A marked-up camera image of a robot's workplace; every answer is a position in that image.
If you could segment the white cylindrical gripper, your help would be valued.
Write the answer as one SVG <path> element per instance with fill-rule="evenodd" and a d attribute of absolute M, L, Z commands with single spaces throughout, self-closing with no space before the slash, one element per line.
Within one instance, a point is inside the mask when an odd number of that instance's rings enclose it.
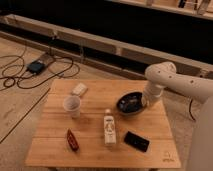
<path fill-rule="evenodd" d="M 146 107 L 153 106 L 158 102 L 163 94 L 164 87 L 158 84 L 154 84 L 151 81 L 148 81 L 144 91 L 142 102 Z"/>

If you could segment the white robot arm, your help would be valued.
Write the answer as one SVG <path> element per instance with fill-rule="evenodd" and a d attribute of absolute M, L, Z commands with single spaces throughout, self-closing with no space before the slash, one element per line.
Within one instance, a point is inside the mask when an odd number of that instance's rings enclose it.
<path fill-rule="evenodd" d="M 168 87 L 202 103 L 193 131 L 186 171 L 213 171 L 213 80 L 182 75 L 172 62 L 150 65 L 145 70 L 146 103 L 156 103 Z"/>

